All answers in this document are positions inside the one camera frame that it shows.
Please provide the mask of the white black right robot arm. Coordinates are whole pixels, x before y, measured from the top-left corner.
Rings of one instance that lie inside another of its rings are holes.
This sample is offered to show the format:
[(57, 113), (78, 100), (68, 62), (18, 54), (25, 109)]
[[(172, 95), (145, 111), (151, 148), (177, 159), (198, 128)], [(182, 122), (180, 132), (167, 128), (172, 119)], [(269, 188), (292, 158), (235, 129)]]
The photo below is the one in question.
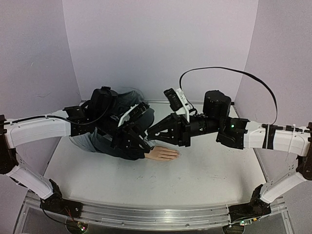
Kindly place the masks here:
[(259, 185), (248, 203), (228, 208), (232, 224), (245, 225), (271, 213), (270, 204), (298, 184), (312, 178), (312, 128), (270, 125), (229, 117), (231, 99), (218, 90), (207, 91), (203, 112), (194, 114), (181, 89), (164, 92), (172, 113), (150, 127), (148, 138), (189, 147), (191, 138), (216, 133), (216, 141), (233, 149), (268, 149), (297, 155), (298, 164), (284, 175)]

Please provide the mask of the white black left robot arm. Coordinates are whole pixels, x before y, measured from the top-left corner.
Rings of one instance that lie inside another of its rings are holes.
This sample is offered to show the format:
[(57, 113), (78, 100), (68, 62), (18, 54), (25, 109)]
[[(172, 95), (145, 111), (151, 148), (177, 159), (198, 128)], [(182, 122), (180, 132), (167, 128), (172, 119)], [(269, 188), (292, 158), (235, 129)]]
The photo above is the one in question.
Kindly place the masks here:
[(51, 114), (8, 120), (0, 117), (0, 172), (40, 198), (44, 213), (53, 212), (78, 218), (82, 204), (64, 198), (59, 185), (28, 164), (20, 153), (30, 146), (38, 157), (47, 159), (52, 150), (46, 142), (69, 137), (87, 152), (105, 154), (125, 160), (138, 160), (152, 151), (146, 130), (154, 122), (153, 109), (137, 90), (118, 93), (103, 86), (80, 105), (66, 107)]

